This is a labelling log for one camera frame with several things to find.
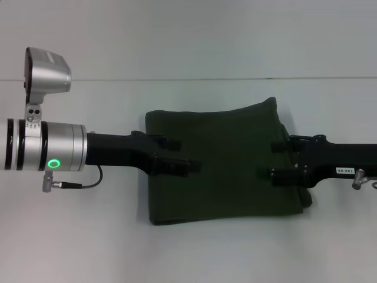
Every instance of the silver knob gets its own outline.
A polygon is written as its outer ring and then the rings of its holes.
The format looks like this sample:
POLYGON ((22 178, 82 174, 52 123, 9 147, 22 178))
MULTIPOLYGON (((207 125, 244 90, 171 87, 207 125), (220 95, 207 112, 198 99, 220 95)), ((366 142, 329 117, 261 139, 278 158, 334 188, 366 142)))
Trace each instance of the silver knob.
POLYGON ((361 189, 361 185, 366 183, 367 179, 364 178, 364 176, 365 176, 364 170, 362 170, 362 169, 356 170, 355 178, 354 178, 353 183, 352 183, 352 187, 355 190, 361 189))

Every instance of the black cable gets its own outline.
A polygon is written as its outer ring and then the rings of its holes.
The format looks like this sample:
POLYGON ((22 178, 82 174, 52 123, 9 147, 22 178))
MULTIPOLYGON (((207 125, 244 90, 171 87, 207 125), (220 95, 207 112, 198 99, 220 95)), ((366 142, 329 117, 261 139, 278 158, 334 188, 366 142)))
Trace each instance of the black cable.
POLYGON ((98 186, 102 182, 102 179, 104 178, 104 172, 102 171, 102 168, 100 165, 97 165, 97 167, 98 167, 98 170, 100 170, 100 179, 94 184, 83 186, 82 184, 79 184, 79 183, 61 182, 61 188, 62 189, 90 189, 92 187, 98 186))
POLYGON ((100 179, 92 185, 82 186, 82 189, 90 189, 92 187, 96 187, 102 182, 102 179, 104 178, 104 172, 102 171, 102 168, 100 165, 97 165, 97 167, 98 167, 98 170, 100 171, 100 179))

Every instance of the green led light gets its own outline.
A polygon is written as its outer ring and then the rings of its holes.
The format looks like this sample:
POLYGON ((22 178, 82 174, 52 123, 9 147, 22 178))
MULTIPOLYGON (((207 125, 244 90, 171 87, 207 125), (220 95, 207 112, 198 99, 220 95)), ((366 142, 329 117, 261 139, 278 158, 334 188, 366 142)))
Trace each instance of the green led light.
POLYGON ((47 166, 50 168, 59 168, 60 167, 60 160, 58 159, 51 159, 48 163, 47 166))

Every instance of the dark green fabric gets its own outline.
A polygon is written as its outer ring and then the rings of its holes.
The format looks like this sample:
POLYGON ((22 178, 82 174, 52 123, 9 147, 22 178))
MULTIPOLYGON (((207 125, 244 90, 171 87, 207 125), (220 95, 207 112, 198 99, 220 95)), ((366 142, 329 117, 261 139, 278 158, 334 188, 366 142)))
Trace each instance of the dark green fabric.
POLYGON ((287 139, 276 99, 243 109, 191 113, 152 111, 148 134, 182 140, 179 153, 164 156, 201 160, 201 173, 188 177, 149 176, 149 214, 155 225, 239 216, 302 213, 312 204, 307 189, 273 187, 267 168, 288 168, 297 156, 273 154, 272 142, 287 139))

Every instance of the folded towel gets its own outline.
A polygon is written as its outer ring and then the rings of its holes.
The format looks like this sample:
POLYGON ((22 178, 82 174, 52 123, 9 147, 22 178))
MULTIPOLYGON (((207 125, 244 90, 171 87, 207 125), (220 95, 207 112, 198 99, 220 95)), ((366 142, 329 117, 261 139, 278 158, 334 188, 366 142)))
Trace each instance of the folded towel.
POLYGON ((241 216, 302 213, 312 204, 303 187, 274 187, 268 168, 292 168, 291 153, 272 153, 270 145, 288 133, 276 112, 276 99, 215 113, 152 111, 148 134, 183 142, 165 157, 200 160, 200 173, 187 177, 149 176, 149 214, 154 225, 241 216))

